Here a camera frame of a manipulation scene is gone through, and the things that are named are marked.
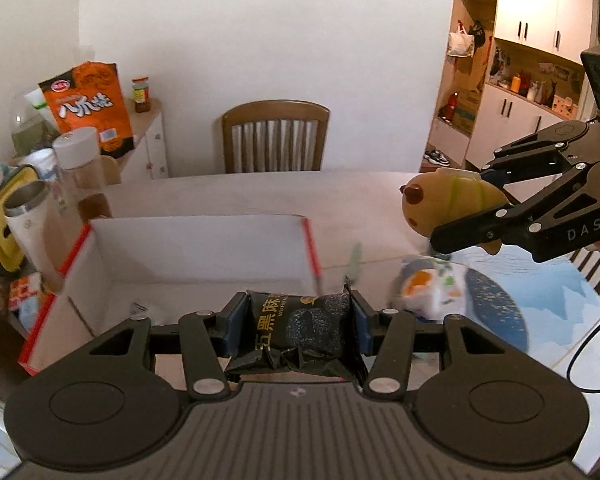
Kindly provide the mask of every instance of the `white wall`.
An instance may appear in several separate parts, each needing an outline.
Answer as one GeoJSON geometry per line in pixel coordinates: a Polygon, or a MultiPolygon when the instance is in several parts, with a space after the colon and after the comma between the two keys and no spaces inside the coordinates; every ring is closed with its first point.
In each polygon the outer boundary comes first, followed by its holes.
{"type": "Polygon", "coordinates": [[[218,119],[243,102],[331,109],[323,168],[416,170],[452,0],[80,0],[80,41],[125,92],[150,76],[170,171],[224,170],[218,119]]]}
{"type": "Polygon", "coordinates": [[[13,96],[71,68],[78,0],[0,0],[0,151],[13,155],[13,96]]]}

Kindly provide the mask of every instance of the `white tumbler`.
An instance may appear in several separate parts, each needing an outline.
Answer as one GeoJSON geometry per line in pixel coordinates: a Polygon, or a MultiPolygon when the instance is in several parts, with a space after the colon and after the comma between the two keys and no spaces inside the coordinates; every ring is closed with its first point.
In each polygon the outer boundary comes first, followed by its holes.
{"type": "Polygon", "coordinates": [[[52,292],[62,290],[58,272],[71,250],[58,204],[43,180],[35,180],[11,193],[4,201],[4,216],[25,256],[42,274],[52,292]]]}

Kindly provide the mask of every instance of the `white bag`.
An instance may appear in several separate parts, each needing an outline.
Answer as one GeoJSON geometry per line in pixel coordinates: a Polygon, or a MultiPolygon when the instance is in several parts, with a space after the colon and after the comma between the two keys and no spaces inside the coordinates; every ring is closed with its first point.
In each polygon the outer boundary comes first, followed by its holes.
{"type": "Polygon", "coordinates": [[[462,22],[458,21],[458,31],[449,33],[449,43],[446,54],[452,57],[473,57],[475,38],[467,34],[462,22]]]}

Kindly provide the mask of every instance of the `toy nose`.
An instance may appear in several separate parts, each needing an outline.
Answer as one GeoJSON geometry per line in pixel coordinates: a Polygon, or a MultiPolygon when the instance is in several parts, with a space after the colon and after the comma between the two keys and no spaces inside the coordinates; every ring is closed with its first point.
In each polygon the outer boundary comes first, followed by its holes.
{"type": "Polygon", "coordinates": [[[400,191],[404,195],[406,201],[411,205],[416,205],[424,199],[424,192],[418,184],[412,186],[402,186],[400,191]]]}

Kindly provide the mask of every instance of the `jar with red lid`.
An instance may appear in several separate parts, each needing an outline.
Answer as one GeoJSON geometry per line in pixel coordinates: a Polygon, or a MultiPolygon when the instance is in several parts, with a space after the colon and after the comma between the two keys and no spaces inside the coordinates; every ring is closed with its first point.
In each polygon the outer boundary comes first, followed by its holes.
{"type": "Polygon", "coordinates": [[[149,99],[149,78],[136,77],[134,83],[134,104],[136,113],[141,114],[151,110],[151,100],[149,99]]]}

